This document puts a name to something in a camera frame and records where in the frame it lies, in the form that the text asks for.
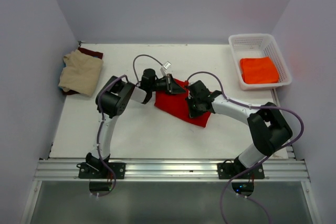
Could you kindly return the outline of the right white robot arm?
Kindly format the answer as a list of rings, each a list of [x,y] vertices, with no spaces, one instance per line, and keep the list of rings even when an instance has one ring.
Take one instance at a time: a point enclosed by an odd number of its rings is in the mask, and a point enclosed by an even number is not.
[[[229,169],[240,178],[250,175],[255,164],[278,151],[292,137],[290,126],[271,102],[253,106],[233,101],[219,90],[209,91],[201,81],[190,84],[187,89],[189,117],[196,118],[210,112],[228,116],[249,127],[253,143],[229,164]]]

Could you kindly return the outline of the red t shirt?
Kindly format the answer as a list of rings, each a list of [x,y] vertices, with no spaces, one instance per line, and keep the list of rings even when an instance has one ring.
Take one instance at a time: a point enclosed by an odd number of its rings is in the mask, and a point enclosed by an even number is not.
[[[185,100],[187,97],[187,90],[185,90],[185,93],[175,95],[157,91],[154,106],[182,121],[205,128],[211,113],[206,112],[196,118],[190,118],[187,101]]]

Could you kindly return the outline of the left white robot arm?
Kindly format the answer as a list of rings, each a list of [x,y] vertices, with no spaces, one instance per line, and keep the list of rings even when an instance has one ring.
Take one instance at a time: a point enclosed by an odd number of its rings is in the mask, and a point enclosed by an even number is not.
[[[112,76],[96,96],[97,110],[101,115],[94,149],[86,156],[86,164],[97,178],[104,178],[109,172],[110,146],[113,131],[119,116],[129,101],[147,104],[153,93],[162,91],[168,95],[185,94],[170,73],[161,78],[153,69],[145,69],[139,86],[130,82],[127,75]]]

